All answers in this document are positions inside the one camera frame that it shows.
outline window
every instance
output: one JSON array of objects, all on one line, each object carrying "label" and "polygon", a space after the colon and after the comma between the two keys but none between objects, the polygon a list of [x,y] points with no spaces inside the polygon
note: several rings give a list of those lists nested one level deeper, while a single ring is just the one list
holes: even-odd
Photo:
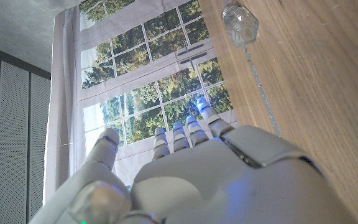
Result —
[{"label": "window", "polygon": [[185,124],[189,114],[202,119],[196,107],[201,96],[218,113],[233,109],[216,58],[84,108],[87,153],[107,127],[119,133],[121,147],[152,137],[156,127],[169,131],[175,121]]},{"label": "window", "polygon": [[[134,0],[87,0],[80,4],[81,29],[128,6]],[[184,3],[81,52],[82,89],[124,75],[185,45],[209,37],[197,0]]]},{"label": "window", "polygon": [[86,0],[80,4],[80,30],[95,25],[135,0]]},{"label": "window", "polygon": [[[81,29],[92,26],[132,2],[134,0],[87,0],[81,3],[81,17],[85,21]],[[83,50],[82,89],[128,75],[128,72],[172,52],[183,51],[186,45],[196,44],[208,37],[198,1],[186,2],[91,49]],[[156,127],[169,131],[175,121],[185,124],[189,114],[202,119],[196,108],[196,100],[201,96],[218,113],[232,110],[216,58],[199,64],[193,61],[193,67],[84,108],[86,151],[89,153],[104,128],[114,128],[119,133],[119,147],[122,147],[152,137]]]}]

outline glass knob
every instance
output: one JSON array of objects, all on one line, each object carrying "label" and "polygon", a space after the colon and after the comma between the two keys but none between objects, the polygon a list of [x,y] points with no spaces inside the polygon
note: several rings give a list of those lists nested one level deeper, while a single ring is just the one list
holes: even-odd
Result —
[{"label": "glass knob", "polygon": [[245,7],[227,4],[222,12],[226,32],[236,47],[256,39],[258,20]]}]

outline wood grain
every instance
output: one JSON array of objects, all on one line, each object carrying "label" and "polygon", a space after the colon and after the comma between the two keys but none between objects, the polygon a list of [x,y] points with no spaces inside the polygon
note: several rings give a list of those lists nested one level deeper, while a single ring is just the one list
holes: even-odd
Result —
[{"label": "wood grain", "polygon": [[216,18],[220,9],[209,1],[199,2],[238,122],[274,133],[244,51],[231,47],[232,42],[225,32],[221,32],[223,21]]},{"label": "wood grain", "polygon": [[[215,18],[206,19],[210,35],[223,35],[218,21],[224,1],[199,2],[205,14],[214,9]],[[257,40],[248,51],[283,138],[320,162],[358,219],[358,1],[236,3],[259,20]],[[214,48],[229,47],[227,51],[235,57],[234,47],[224,44],[222,38],[212,41]],[[225,63],[233,66],[238,61]],[[229,95],[236,102],[239,123],[244,124],[241,116],[246,110],[236,107],[244,96],[257,93],[254,89],[247,94],[239,91],[243,82],[237,75],[227,73],[224,78],[232,83],[227,86]]]}]

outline forest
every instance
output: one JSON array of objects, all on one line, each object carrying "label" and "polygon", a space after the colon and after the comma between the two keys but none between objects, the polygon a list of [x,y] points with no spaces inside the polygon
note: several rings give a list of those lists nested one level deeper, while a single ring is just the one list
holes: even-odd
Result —
[{"label": "forest", "polygon": [[[133,0],[106,0],[107,15],[99,8],[102,4],[98,2],[87,0],[80,4],[80,11],[85,13],[89,20],[100,21],[129,5]],[[143,23],[145,34],[142,26],[139,25],[99,44],[91,49],[91,55],[96,56],[91,62],[92,65],[81,71],[82,76],[85,77],[82,88],[91,88],[114,78],[115,74],[125,75],[127,72],[183,49],[184,42],[194,44],[208,38],[208,30],[201,16],[198,1],[192,0]],[[185,124],[185,118],[189,114],[202,119],[195,104],[197,98],[205,96],[204,93],[207,94],[211,105],[218,113],[232,109],[224,84],[210,87],[223,81],[218,60],[213,58],[195,66],[198,67],[198,71],[191,67],[186,68],[99,104],[106,127],[114,128],[120,135],[119,146],[124,145],[123,127],[125,127],[127,144],[130,144],[153,136],[154,129],[158,126],[171,129],[175,121]],[[162,105],[157,88],[161,93]],[[168,127],[165,127],[163,112],[167,118]]]}]

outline robot finger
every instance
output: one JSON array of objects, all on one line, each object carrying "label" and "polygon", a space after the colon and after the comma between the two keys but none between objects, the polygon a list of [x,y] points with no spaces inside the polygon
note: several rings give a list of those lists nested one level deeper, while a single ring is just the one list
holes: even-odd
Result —
[{"label": "robot finger", "polygon": [[157,127],[154,131],[153,161],[169,155],[167,137],[163,128]]},{"label": "robot finger", "polygon": [[201,129],[197,120],[192,115],[187,116],[186,125],[190,132],[190,140],[193,147],[197,146],[202,142],[209,140],[204,130]]},{"label": "robot finger", "polygon": [[179,150],[190,147],[189,142],[185,135],[185,130],[180,122],[175,122],[173,124],[173,151],[177,152]]},{"label": "robot finger", "polygon": [[227,122],[225,122],[217,114],[214,108],[205,100],[205,98],[200,97],[197,99],[197,108],[198,111],[203,116],[204,120],[207,122],[209,129],[213,137],[221,138],[228,131],[233,130],[234,128]]}]

